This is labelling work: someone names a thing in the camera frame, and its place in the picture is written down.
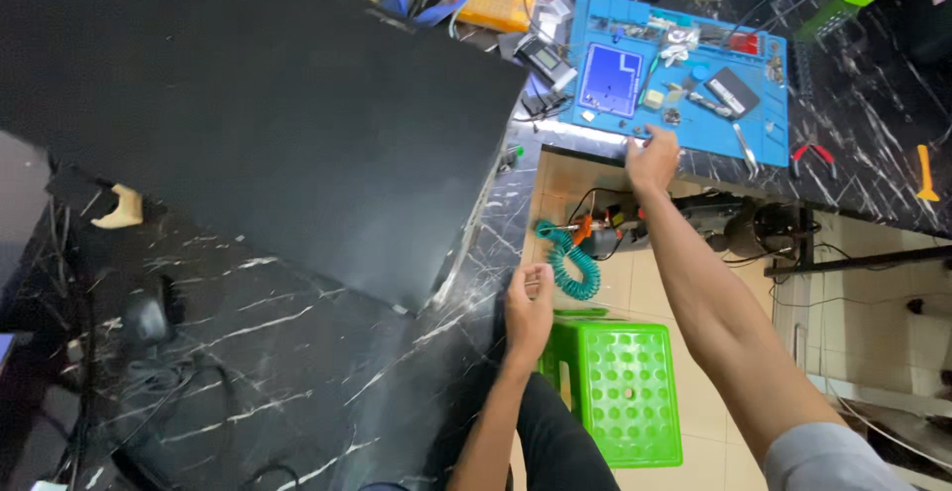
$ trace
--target black pants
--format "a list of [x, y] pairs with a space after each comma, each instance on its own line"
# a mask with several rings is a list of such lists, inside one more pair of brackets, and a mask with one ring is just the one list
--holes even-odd
[[530, 376], [516, 431], [530, 491], [618, 491], [595, 440], [541, 374]]

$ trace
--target gray sleeve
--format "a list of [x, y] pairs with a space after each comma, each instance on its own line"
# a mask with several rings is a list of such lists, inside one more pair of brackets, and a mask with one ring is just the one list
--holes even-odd
[[913, 491], [853, 430], [801, 424], [770, 445], [764, 460], [770, 491]]

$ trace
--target human arm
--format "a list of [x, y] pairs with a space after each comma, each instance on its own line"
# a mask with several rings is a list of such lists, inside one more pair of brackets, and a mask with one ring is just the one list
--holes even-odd
[[[526, 293], [527, 280], [539, 284], [534, 302]], [[548, 264], [520, 266], [512, 275], [506, 293], [506, 356], [456, 461], [448, 491], [506, 488], [512, 435], [523, 392], [552, 329], [554, 291], [555, 278]]]
[[666, 187], [678, 167], [676, 136], [648, 127], [626, 168], [644, 209], [649, 240], [674, 318], [694, 360], [710, 377], [754, 458], [761, 462], [783, 432], [800, 424], [845, 425], [783, 350], [768, 317], [684, 219]]

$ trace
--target blue silicone repair mat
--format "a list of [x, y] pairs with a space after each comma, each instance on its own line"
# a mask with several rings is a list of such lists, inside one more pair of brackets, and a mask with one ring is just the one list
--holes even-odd
[[[676, 21], [681, 26], [690, 26], [692, 23], [714, 25], [723, 28], [724, 33], [732, 27], [710, 18], [659, 10], [632, 0], [576, 0], [569, 63], [579, 70], [579, 75], [566, 90], [566, 93], [571, 93], [574, 87], [571, 105], [560, 114], [560, 120], [636, 136], [645, 136], [645, 133], [634, 132], [634, 127], [644, 128], [645, 123], [652, 123], [676, 132], [683, 147], [742, 158], [741, 147], [732, 126], [737, 122], [758, 162], [786, 167], [790, 158], [787, 143], [786, 40], [759, 32], [756, 54], [727, 51], [715, 44], [702, 42], [690, 52], [690, 58], [683, 65], [675, 63], [665, 68], [663, 60], [659, 60], [658, 67], [649, 77], [648, 89], [667, 95], [668, 89], [664, 84], [682, 84], [695, 66], [706, 67], [710, 76], [728, 67], [761, 99], [760, 104], [740, 120], [725, 120], [688, 101], [686, 95], [677, 102], [666, 102], [660, 110], [652, 110], [644, 104], [636, 106], [634, 103], [643, 81], [648, 77], [651, 61], [660, 52], [660, 32], [650, 40], [621, 35], [614, 42], [620, 27], [624, 34], [627, 25], [646, 26], [652, 15]], [[768, 62], [775, 57], [780, 61], [779, 82], [768, 78]], [[698, 83], [694, 91], [718, 101], [703, 81]], [[665, 108], [677, 108], [681, 114], [680, 125], [672, 126], [663, 121], [661, 113]], [[585, 112], [593, 114], [594, 119], [586, 120], [583, 117]]]

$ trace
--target black panel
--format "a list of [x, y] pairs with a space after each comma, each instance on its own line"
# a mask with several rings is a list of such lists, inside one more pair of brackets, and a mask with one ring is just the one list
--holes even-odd
[[364, 0], [0, 5], [0, 128], [410, 309], [525, 81]]

